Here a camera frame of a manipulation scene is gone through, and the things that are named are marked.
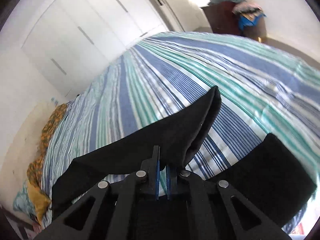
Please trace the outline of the black pants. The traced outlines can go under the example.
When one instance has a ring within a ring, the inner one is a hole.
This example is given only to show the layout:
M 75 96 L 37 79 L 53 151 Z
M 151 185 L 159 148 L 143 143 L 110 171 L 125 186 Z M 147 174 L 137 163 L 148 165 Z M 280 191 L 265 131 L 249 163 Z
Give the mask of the black pants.
M 161 150 L 161 164 L 188 167 L 206 181 L 225 179 L 279 226 L 306 204 L 316 185 L 273 134 L 259 139 L 223 105 L 217 87 L 185 109 L 138 129 L 127 94 L 89 88 L 67 112 L 71 142 L 80 142 L 52 188 L 53 215 L 105 176 L 137 170 Z

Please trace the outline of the mustard yellow knit cushion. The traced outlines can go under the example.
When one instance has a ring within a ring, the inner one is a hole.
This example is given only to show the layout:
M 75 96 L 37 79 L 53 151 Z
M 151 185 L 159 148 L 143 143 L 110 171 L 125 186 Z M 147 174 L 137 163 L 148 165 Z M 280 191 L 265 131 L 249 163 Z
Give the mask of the mustard yellow knit cushion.
M 27 191 L 31 202 L 35 207 L 37 221 L 42 225 L 42 219 L 51 204 L 49 197 L 38 187 L 27 181 Z

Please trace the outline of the orange floral green blanket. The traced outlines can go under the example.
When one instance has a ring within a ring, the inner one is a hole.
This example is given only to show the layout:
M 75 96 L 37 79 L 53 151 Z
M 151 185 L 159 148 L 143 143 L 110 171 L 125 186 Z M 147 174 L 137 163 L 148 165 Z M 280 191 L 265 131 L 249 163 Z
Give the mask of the orange floral green blanket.
M 50 140 L 67 112 L 67 107 L 68 105 L 66 103 L 57 106 L 42 129 L 40 143 L 37 149 L 37 158 L 29 164 L 27 169 L 28 180 L 34 187 L 41 188 L 44 158 L 46 156 Z

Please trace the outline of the teal floral pillow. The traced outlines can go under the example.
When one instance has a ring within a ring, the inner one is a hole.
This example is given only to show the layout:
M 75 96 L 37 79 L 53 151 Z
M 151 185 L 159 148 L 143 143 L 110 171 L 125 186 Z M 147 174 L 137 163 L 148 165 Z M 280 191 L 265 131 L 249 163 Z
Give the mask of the teal floral pillow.
M 37 222 L 35 206 L 28 196 L 27 182 L 27 180 L 23 182 L 21 190 L 16 194 L 12 207 L 14 211 L 24 213 L 33 222 Z

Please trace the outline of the cream padded headboard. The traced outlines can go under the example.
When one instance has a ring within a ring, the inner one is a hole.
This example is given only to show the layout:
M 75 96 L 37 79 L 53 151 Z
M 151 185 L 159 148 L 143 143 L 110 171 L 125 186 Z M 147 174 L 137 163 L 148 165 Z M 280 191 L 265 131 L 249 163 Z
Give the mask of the cream padded headboard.
M 34 161 L 40 144 L 42 129 L 57 103 L 43 101 L 37 104 L 14 136 L 1 167 L 1 204 L 12 208 L 16 194 L 27 179 L 27 168 Z

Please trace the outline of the striped blue green bedspread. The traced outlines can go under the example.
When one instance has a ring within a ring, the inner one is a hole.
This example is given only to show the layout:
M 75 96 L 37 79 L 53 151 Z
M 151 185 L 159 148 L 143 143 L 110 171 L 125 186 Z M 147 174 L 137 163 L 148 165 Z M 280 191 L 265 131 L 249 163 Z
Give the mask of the striped blue green bedspread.
M 259 139 L 276 135 L 319 182 L 319 71 L 282 50 L 232 35 L 160 33 L 127 50 L 82 94 L 89 88 L 106 88 L 116 100 L 127 94 L 141 129 L 184 109 L 213 86 L 222 104 Z M 47 195 L 81 147 L 71 142 L 66 118 L 67 113 L 44 159 Z

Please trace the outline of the white wardrobe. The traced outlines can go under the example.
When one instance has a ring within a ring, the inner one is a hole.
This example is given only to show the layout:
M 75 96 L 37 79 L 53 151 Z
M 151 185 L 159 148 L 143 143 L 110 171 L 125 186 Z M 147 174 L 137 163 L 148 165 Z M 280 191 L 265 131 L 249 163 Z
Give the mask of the white wardrobe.
M 145 37 L 167 31 L 149 0 L 55 0 L 22 50 L 68 100 Z

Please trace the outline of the dark wooden cabinet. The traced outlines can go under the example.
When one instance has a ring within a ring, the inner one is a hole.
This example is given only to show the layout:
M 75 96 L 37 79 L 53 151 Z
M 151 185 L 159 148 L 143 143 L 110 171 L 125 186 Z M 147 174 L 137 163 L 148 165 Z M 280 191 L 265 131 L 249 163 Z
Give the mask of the dark wooden cabinet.
M 201 8 L 212 32 L 215 34 L 242 36 L 265 42 L 267 31 L 264 16 L 259 15 L 251 22 L 244 15 L 236 15 L 232 12 L 235 5 L 234 2 L 225 1 Z

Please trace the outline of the pile of clothes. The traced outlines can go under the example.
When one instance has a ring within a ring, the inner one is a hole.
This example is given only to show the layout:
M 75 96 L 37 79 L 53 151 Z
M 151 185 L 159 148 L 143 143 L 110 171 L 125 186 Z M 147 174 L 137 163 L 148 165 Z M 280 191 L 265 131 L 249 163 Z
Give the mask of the pile of clothes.
M 257 26 L 259 20 L 266 16 L 261 6 L 246 0 L 210 0 L 208 5 L 218 5 L 223 2 L 234 3 L 232 14 L 238 19 L 238 27 L 241 31 L 245 27 Z

